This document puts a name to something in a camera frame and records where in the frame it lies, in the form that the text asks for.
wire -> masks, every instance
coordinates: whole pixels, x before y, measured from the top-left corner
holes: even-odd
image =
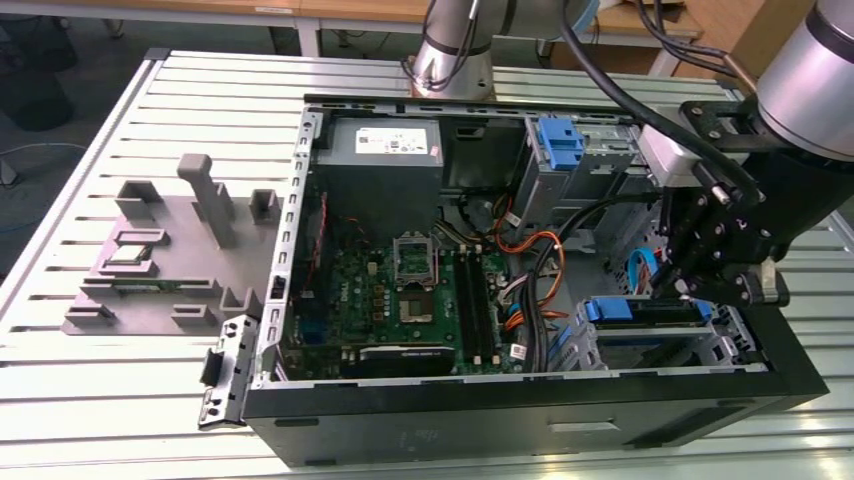
[[[27,148],[34,148],[34,147],[72,147],[72,148],[78,148],[81,150],[86,150],[86,147],[84,147],[82,145],[77,145],[76,143],[30,143],[29,145],[22,145],[19,147],[11,148],[10,150],[6,150],[5,152],[0,152],[0,157],[3,157],[10,153],[19,152],[21,150],[25,150]],[[2,187],[6,190],[10,190],[15,185],[17,185],[15,181],[13,181],[11,183],[5,183],[2,181],[2,176],[0,176],[0,187]]]
[[[648,192],[648,193],[641,193],[641,194],[632,194],[632,195],[616,195],[613,197],[608,197],[604,198],[601,200],[599,200],[597,202],[595,202],[593,204],[588,205],[587,207],[581,208],[577,212],[575,212],[575,214],[568,218],[568,220],[563,223],[563,225],[560,225],[560,228],[557,229],[557,233],[556,233],[556,245],[559,245],[557,247],[557,252],[560,255],[560,272],[563,272],[564,269],[564,252],[563,252],[563,241],[571,236],[572,232],[575,231],[575,229],[584,223],[584,221],[592,216],[595,215],[600,210],[605,209],[607,207],[620,204],[620,203],[649,203],[655,200],[657,200],[660,198],[660,194],[655,193],[655,192]],[[541,271],[547,259],[548,259],[548,255],[551,254],[551,249],[544,249],[536,258],[536,263],[533,266],[533,270],[531,273],[533,273],[533,275],[531,273],[528,273],[528,279],[527,282],[524,284],[524,288],[521,289],[521,298],[536,298],[536,273]],[[543,315],[540,314],[540,312],[536,309],[529,309],[524,310],[523,307],[523,311],[525,311],[524,316],[527,317],[528,321],[527,323],[531,323],[533,325],[528,326],[528,335],[537,335],[540,336],[540,344],[545,344],[548,341],[548,333],[545,332],[545,324],[544,324],[544,319],[543,319]],[[548,359],[544,358],[543,356],[545,356],[545,352],[543,352],[541,354],[539,353],[539,351],[536,352],[536,356],[537,356],[537,364],[536,366],[532,366],[532,368],[543,368],[543,371],[545,371],[548,369]]]
[[[453,228],[453,225],[450,225],[444,220],[436,219],[433,222],[433,226],[441,231],[441,233],[444,233],[448,236],[448,238],[450,238],[450,240],[453,240],[460,245],[473,246],[476,243],[480,242],[480,239],[468,237],[461,233],[458,233],[456,228]]]
[[[528,278],[528,274],[525,273],[519,278],[516,278],[512,282],[509,282],[509,284],[501,289],[501,291],[497,292],[497,296],[495,297],[495,299],[497,300],[497,303],[504,303],[504,301],[507,301],[507,296],[512,293],[512,291],[516,288],[519,288],[524,284],[524,281],[527,280],[527,278]]]
[[[643,26],[645,27],[645,29],[649,31],[649,33],[652,34],[652,36],[661,42],[661,47],[664,48],[664,50],[667,51],[667,53],[669,53],[669,55],[672,55],[673,57],[676,57],[679,60],[681,60],[685,63],[689,63],[692,65],[696,65],[697,67],[705,68],[708,70],[712,70],[717,73],[721,73],[724,75],[728,76],[735,76],[735,74],[732,73],[732,71],[729,70],[728,67],[725,67],[724,65],[717,65],[715,63],[707,62],[705,60],[701,60],[696,57],[692,57],[691,55],[688,55],[684,50],[688,51],[697,51],[697,50],[717,50],[717,49],[711,49],[709,47],[695,47],[688,43],[684,42],[679,42],[677,40],[671,39],[669,37],[667,37],[667,35],[664,34],[664,19],[663,19],[663,14],[660,12],[660,9],[656,8],[655,10],[655,20],[657,25],[652,24],[652,21],[649,20],[649,16],[645,12],[645,8],[643,6],[641,2],[636,3],[636,7],[637,7],[637,16],[640,17],[640,21],[643,22]],[[723,50],[717,50],[717,52],[720,52],[723,55],[725,55],[725,52],[723,52]],[[717,57],[717,53],[703,53],[703,52],[696,52],[704,55],[709,55],[709,56],[716,56]]]
[[[569,316],[568,313],[555,312],[552,310],[543,310],[541,315],[543,315],[543,318],[567,318]],[[521,312],[516,312],[509,316],[509,319],[504,323],[504,330],[509,331],[523,323],[524,323],[524,317],[521,315]]]
[[[352,47],[352,49],[356,52],[358,52],[358,55],[361,55],[361,58],[364,60],[369,59],[370,56],[376,55],[380,52],[380,50],[385,46],[385,42],[388,41],[388,37],[390,36],[390,32],[385,33],[385,36],[380,40],[380,42],[376,45],[376,47],[373,47],[373,50],[370,50],[369,52],[364,52],[358,47],[356,47],[352,43],[349,43],[349,40],[346,38],[346,37],[358,38],[361,35],[349,35],[345,31],[344,31],[344,33],[341,33],[337,30],[330,30],[330,32],[341,40],[341,42],[344,42],[346,44],[346,47]]]
[[[657,23],[657,25],[655,28],[652,28],[652,30],[655,31],[649,30],[649,33],[655,38],[657,38],[657,40],[661,41],[661,43],[665,43],[667,45],[669,45],[673,48],[677,48],[679,50],[699,53],[700,55],[707,55],[709,57],[717,57],[717,58],[725,57],[727,52],[724,50],[720,50],[719,48],[705,47],[701,45],[691,45],[689,43],[683,42],[681,40],[676,40],[675,38],[668,37],[664,29],[664,12],[663,12],[664,7],[661,5],[661,0],[655,0],[653,4],[655,4],[655,22]],[[647,26],[648,15],[645,14],[645,8],[643,6],[643,2],[636,2],[636,6],[637,6],[637,13],[640,14],[640,20],[643,21],[644,18],[647,19],[645,21],[643,21],[643,26],[648,30],[649,29],[649,26]]]
[[[735,188],[740,193],[740,200],[747,205],[755,205],[759,203],[759,189],[753,183],[752,178],[735,161],[728,158],[717,149],[701,140],[696,134],[685,130],[672,120],[663,117],[649,107],[640,103],[625,91],[616,85],[611,77],[601,71],[591,60],[589,56],[584,52],[583,45],[577,40],[577,36],[569,28],[565,18],[565,8],[569,4],[569,0],[563,0],[563,10],[560,15],[560,33],[563,40],[569,47],[569,50],[575,54],[577,61],[587,72],[587,75],[592,79],[593,83],[599,86],[605,95],[613,100],[613,102],[625,109],[643,123],[657,130],[664,136],[669,137],[679,145],[681,145],[691,153],[699,157],[696,168],[700,170],[707,169],[709,173],[723,176],[732,182]]]

robotic arm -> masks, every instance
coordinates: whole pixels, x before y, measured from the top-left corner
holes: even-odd
[[[673,116],[741,168],[756,204],[717,198],[673,173],[696,158],[648,126],[640,149],[663,187],[667,260],[653,296],[736,306],[788,303],[775,263],[854,194],[854,4],[819,0],[741,103],[687,102]]]
[[[595,0],[433,0],[417,58],[404,65],[416,94],[487,98],[492,36],[553,38],[553,19],[565,15],[577,29],[596,7]],[[583,52],[575,53],[580,59]],[[585,70],[603,87],[604,74],[588,65]],[[854,3],[817,0],[755,95],[743,102],[685,102],[672,111],[659,110],[701,139],[692,140],[695,147],[700,143],[740,164],[736,173],[757,188],[757,199],[756,189],[745,195],[744,183],[717,175],[707,168],[713,162],[691,153],[696,148],[685,149],[684,139],[673,140],[647,122],[639,146],[663,192],[660,232],[667,237],[653,297],[688,295],[735,306],[787,304],[775,263],[795,237],[854,194],[852,89]]]
[[[599,0],[573,1],[567,9],[575,28],[587,27]],[[483,100],[492,94],[489,48],[495,35],[553,39],[560,36],[561,5],[555,0],[432,0],[424,41],[404,71],[424,98]]]

sticker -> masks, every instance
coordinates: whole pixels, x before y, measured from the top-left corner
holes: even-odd
[[[507,215],[504,215],[504,220],[507,220],[507,223],[509,223],[513,227],[519,227],[519,224],[521,223],[521,219],[516,217],[512,212],[507,212]]]
[[[426,154],[426,130],[422,128],[360,128],[356,131],[358,154]]]
[[[516,360],[524,360],[524,354],[527,353],[527,351],[528,349],[524,345],[513,343],[509,346],[509,357],[515,358]]]
[[[254,11],[257,13],[282,13],[285,15],[292,15],[293,10],[289,8],[276,8],[276,7],[254,7]]]

gray floor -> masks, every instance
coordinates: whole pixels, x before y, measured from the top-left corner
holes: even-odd
[[[23,132],[0,115],[0,152],[19,145],[68,142],[88,145],[109,114],[124,86],[150,47],[236,53],[273,53],[273,40],[284,54],[298,54],[296,32],[261,27],[125,22],[124,37],[112,40],[98,20],[72,19],[68,30],[78,64],[58,74],[74,104],[73,120],[48,132]],[[417,51],[417,35],[365,33],[348,39],[324,32],[324,55],[344,58],[398,60]],[[532,41],[496,40],[493,62],[500,66],[537,67]],[[10,269],[50,202],[77,163],[80,152],[50,147],[19,151],[3,157],[19,173],[10,189],[0,187],[0,278]],[[854,202],[845,206],[854,219]]]

metal case frame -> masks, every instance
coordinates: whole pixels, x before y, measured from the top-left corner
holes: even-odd
[[[324,111],[513,118],[584,111],[374,98],[321,97],[306,102],[293,160],[296,188],[282,206],[268,291],[276,282],[286,287],[289,281],[301,188]],[[242,419],[289,465],[680,445],[755,413],[791,408],[827,393],[779,310],[739,313],[761,347],[764,372],[675,376],[596,372],[572,380],[540,374],[497,382],[352,380],[305,388],[273,378],[286,311],[284,299],[268,294]],[[629,425],[621,436],[620,422]],[[565,435],[569,432],[583,435]]]

